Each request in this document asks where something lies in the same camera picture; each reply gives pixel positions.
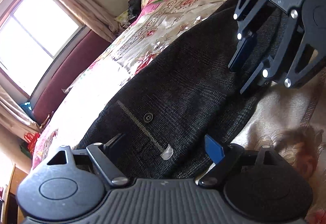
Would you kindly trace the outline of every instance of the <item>dark plaid fabric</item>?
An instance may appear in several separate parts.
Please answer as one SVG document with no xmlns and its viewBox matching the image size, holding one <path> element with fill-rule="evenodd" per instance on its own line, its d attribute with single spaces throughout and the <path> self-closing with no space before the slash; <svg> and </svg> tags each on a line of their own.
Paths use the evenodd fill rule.
<svg viewBox="0 0 326 224">
<path fill-rule="evenodd" d="M 128 177 L 185 178 L 211 160 L 204 136 L 229 143 L 242 130 L 267 87 L 239 90 L 263 57 L 275 53 L 287 18 L 276 10 L 259 31 L 258 45 L 241 73 L 228 63 L 237 46 L 228 0 L 208 19 L 182 34 L 131 79 L 106 105 L 77 146 L 102 142 L 119 133 L 128 137 L 116 163 Z M 144 122 L 146 113 L 153 120 Z M 174 153 L 161 157 L 170 145 Z"/>
</svg>

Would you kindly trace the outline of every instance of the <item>wooden cabinet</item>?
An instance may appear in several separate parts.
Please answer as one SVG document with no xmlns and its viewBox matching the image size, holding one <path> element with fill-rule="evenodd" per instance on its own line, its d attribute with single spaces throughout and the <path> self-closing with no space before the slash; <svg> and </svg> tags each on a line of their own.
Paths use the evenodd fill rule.
<svg viewBox="0 0 326 224">
<path fill-rule="evenodd" d="M 1 222 L 2 224 L 20 224 L 24 217 L 20 211 L 17 202 L 16 194 L 19 184 L 27 176 L 27 173 L 18 169 L 16 165 L 11 173 L 10 181 L 8 184 L 8 190 L 2 206 Z"/>
</svg>

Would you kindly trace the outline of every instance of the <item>window pane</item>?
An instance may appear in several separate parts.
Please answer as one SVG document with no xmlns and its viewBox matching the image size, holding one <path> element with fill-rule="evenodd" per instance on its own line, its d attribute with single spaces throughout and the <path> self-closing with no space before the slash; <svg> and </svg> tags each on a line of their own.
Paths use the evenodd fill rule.
<svg viewBox="0 0 326 224">
<path fill-rule="evenodd" d="M 0 30 L 0 60 L 29 95 L 53 61 L 11 17 Z"/>
<path fill-rule="evenodd" d="M 53 56 L 79 27 L 53 0 L 23 0 L 14 16 Z"/>
</svg>

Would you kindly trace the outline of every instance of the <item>bedspread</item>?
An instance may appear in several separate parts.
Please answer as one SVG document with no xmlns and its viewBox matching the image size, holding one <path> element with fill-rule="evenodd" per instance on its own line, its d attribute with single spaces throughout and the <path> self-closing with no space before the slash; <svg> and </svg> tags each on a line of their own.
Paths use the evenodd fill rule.
<svg viewBox="0 0 326 224">
<path fill-rule="evenodd" d="M 143 0 L 136 22 L 92 63 L 54 113 L 36 144 L 33 168 L 60 145 L 78 144 L 124 84 L 225 1 Z"/>
</svg>

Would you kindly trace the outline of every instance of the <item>ribbed gray surface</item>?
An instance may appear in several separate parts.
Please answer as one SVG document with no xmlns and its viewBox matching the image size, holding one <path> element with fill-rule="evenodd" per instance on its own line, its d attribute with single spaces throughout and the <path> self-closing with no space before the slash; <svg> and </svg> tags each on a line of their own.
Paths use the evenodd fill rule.
<svg viewBox="0 0 326 224">
<path fill-rule="evenodd" d="M 191 179 L 138 179 L 126 189 L 111 192 L 101 208 L 77 223 L 89 224 L 233 224 L 246 220 L 224 203 L 216 190 Z M 304 224 L 303 220 L 292 222 Z"/>
</svg>

